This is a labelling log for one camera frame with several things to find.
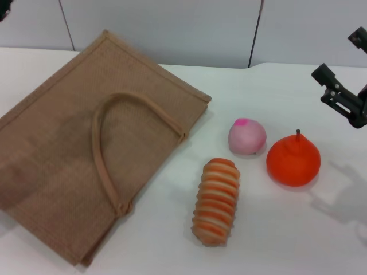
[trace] white tabletop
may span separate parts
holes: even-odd
[[[75,52],[0,49],[0,115],[45,81]],[[263,64],[251,69],[163,66],[213,97],[190,139],[143,190],[92,265],[73,267],[0,212],[0,274],[365,274],[367,270],[367,127],[352,128],[320,102],[316,66]],[[331,68],[357,93],[367,69]],[[268,148],[240,158],[227,134],[239,117],[261,122]],[[287,190],[266,173],[266,153],[301,129],[321,152],[315,185]],[[226,247],[192,235],[203,165],[233,160],[241,172],[235,227]]]

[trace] white wall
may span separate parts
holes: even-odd
[[[15,0],[0,23],[0,46],[71,50],[58,0]]]
[[[265,0],[251,65],[264,62],[367,67],[347,39],[367,28],[367,0]]]
[[[261,0],[61,0],[74,45],[103,29],[161,64],[246,68]]]

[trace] pink spot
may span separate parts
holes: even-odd
[[[235,121],[235,126],[244,126],[249,122],[248,119],[237,119]]]

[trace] orange striped toy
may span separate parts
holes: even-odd
[[[227,242],[235,217],[239,178],[240,172],[230,160],[216,158],[204,166],[192,227],[204,245]]]

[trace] jute bag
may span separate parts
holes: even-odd
[[[89,265],[209,101],[105,31],[0,119],[1,209]]]

